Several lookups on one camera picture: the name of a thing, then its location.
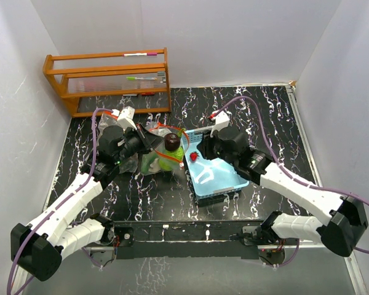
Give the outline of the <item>dark purple round fruit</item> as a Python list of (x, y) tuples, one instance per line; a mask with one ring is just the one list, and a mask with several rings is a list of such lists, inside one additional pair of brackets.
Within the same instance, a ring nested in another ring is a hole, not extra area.
[(179, 149), (181, 140), (175, 133), (168, 133), (164, 136), (164, 148), (166, 151), (175, 152)]

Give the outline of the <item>clear zip bag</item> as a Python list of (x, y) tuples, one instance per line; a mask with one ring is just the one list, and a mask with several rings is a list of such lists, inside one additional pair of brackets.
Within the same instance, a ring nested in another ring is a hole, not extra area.
[(138, 156), (131, 155), (124, 160), (120, 159), (120, 150), (124, 147), (124, 129), (119, 125), (118, 110), (104, 111), (97, 125), (97, 163), (119, 165), (119, 173), (134, 173), (138, 166)]
[(149, 154), (142, 156), (141, 174), (151, 175), (184, 169), (184, 157), (189, 147), (189, 136), (186, 129), (159, 122), (152, 122), (146, 128), (151, 133), (160, 136), (162, 142)]

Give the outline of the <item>light green round fruit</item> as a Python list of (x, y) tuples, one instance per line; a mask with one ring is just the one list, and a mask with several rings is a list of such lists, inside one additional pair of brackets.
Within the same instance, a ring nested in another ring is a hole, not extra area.
[(169, 152), (164, 149), (159, 158), (159, 165), (164, 171), (180, 170), (184, 168), (183, 158), (184, 149), (180, 146), (175, 152)]

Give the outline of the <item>clear zip top bag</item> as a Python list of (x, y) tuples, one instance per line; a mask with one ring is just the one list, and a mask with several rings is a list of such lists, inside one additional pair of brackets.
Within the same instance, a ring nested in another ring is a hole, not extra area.
[(124, 129), (119, 125), (118, 110), (104, 111), (97, 125), (97, 163), (119, 165), (119, 173), (134, 173), (138, 166), (138, 156), (131, 155), (124, 160), (120, 159), (120, 150), (124, 147)]

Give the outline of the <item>red strawberry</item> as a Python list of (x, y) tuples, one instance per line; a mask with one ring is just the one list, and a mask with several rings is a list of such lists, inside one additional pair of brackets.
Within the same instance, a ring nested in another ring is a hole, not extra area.
[(190, 153), (189, 158), (190, 158), (191, 162), (195, 162), (199, 158), (198, 152)]

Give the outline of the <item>white garlic bulb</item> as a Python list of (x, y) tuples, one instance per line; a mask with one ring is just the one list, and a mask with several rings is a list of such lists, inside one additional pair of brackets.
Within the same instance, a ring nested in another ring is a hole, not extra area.
[(149, 165), (148, 171), (150, 173), (158, 173), (161, 170), (159, 165), (159, 159), (154, 159), (154, 161)]

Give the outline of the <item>green chili pepper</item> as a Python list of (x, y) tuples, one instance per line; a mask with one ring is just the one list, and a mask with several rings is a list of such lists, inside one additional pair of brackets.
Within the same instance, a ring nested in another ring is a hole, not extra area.
[(178, 131), (178, 137), (179, 137), (179, 139), (181, 139), (181, 137), (182, 137), (182, 135), (183, 135), (183, 133), (186, 131), (186, 129), (185, 128), (181, 128), (181, 129), (179, 129), (179, 131)]

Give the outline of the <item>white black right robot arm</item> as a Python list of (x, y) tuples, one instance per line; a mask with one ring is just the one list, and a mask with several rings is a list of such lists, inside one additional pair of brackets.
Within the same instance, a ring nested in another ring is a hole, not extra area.
[(271, 155), (250, 147), (248, 138), (234, 127), (202, 132), (197, 149), (203, 158), (225, 161), (243, 179), (284, 196), (310, 214), (274, 211), (245, 238), (270, 244), (289, 238), (311, 240), (348, 257), (368, 227), (360, 200), (326, 191), (286, 170)]

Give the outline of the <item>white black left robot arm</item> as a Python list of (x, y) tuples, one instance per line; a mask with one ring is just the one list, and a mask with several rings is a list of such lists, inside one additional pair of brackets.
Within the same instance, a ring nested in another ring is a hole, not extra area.
[(89, 243), (109, 245), (113, 222), (97, 214), (82, 224), (69, 225), (87, 204), (99, 196), (135, 154), (155, 150), (163, 138), (141, 124), (123, 129), (106, 127), (93, 140), (93, 150), (67, 190), (27, 225), (18, 223), (10, 232), (12, 262), (40, 281), (48, 280), (62, 260)]

